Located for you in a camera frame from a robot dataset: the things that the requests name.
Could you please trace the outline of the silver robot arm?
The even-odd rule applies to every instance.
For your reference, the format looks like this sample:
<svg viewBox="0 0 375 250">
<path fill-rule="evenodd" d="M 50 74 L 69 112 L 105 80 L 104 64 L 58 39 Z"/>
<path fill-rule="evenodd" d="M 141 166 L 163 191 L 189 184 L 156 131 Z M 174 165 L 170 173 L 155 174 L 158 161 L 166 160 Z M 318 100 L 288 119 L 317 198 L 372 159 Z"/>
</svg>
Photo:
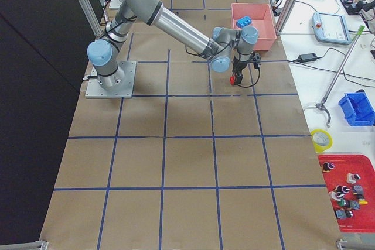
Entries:
<svg viewBox="0 0 375 250">
<path fill-rule="evenodd" d="M 209 61 L 211 69 L 218 73 L 231 67 L 232 85 L 241 84 L 242 70 L 249 64 L 260 68 L 261 57 L 254 51 L 258 30 L 253 26 L 240 30 L 215 27 L 212 36 L 207 37 L 166 8 L 161 0 L 122 0 L 115 18 L 87 48 L 100 89 L 114 91 L 127 85 L 127 71 L 117 62 L 117 56 L 136 20 L 172 36 L 186 49 L 192 49 L 194 56 Z"/>
</svg>

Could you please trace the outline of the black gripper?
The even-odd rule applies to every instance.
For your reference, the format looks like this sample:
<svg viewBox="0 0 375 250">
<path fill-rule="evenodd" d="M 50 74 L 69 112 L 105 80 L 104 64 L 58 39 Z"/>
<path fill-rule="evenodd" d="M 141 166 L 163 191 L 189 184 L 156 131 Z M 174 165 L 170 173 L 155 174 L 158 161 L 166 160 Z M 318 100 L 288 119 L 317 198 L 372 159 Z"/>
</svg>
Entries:
<svg viewBox="0 0 375 250">
<path fill-rule="evenodd" d="M 237 57 L 233 58 L 233 68 L 231 76 L 231 85 L 241 84 L 243 80 L 242 70 L 247 67 L 249 61 L 242 61 Z"/>
</svg>

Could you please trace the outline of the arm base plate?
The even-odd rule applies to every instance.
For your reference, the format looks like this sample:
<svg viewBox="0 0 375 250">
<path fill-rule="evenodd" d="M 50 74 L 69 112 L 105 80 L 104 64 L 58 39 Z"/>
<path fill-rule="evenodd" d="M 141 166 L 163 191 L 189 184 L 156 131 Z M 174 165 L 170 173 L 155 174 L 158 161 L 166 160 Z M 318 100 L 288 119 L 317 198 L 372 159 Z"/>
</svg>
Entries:
<svg viewBox="0 0 375 250">
<path fill-rule="evenodd" d="M 120 0 L 106 0 L 108 9 L 118 9 L 121 5 Z"/>
<path fill-rule="evenodd" d="M 86 98 L 132 98 L 137 61 L 117 61 L 117 72 L 99 76 L 92 67 L 86 88 Z"/>
</svg>

